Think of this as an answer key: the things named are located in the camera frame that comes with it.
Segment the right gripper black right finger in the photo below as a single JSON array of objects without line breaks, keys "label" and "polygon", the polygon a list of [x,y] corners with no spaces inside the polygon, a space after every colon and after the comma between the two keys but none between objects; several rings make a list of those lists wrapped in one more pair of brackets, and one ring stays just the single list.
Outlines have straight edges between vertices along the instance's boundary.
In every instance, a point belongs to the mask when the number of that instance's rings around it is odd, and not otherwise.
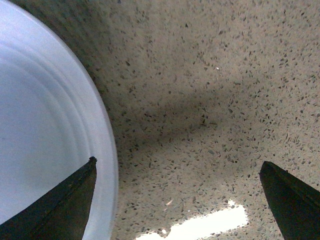
[{"label": "right gripper black right finger", "polygon": [[259,178],[268,206],[285,240],[320,238],[320,192],[270,161]]}]

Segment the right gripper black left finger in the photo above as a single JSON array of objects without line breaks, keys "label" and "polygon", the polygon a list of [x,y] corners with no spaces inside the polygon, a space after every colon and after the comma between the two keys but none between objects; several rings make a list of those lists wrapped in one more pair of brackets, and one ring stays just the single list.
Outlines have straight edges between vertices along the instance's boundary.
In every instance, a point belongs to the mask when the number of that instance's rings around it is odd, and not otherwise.
[{"label": "right gripper black left finger", "polygon": [[81,240],[97,179],[89,161],[30,206],[0,225],[2,240]]}]

